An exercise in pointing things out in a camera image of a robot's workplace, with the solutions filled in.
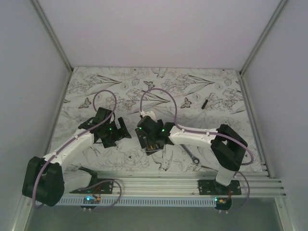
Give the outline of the black fuse box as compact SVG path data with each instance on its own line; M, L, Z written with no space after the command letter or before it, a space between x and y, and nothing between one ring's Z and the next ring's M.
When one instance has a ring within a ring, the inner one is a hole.
M159 144L150 145L144 148L145 153L149 156L163 150L164 146Z

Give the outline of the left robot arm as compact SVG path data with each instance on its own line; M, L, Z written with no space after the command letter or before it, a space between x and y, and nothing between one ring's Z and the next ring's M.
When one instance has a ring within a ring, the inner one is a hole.
M93 193L99 187L98 174L85 167L67 173L67 168L82 151L95 143L115 147L117 141L131 135L122 117L100 107L96 115L80 124L61 147L43 156L34 156L27 164L22 195L47 206L56 205L66 193Z

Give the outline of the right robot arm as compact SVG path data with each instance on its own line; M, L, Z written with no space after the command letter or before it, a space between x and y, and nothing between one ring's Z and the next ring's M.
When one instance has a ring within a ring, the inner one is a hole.
M213 183L214 191L223 195L231 188L231 180L242 165L248 144L230 126L222 124L217 129L181 127L172 122L163 123L146 115L135 129L140 146L153 154L166 145L191 145L210 147L218 160L218 169Z

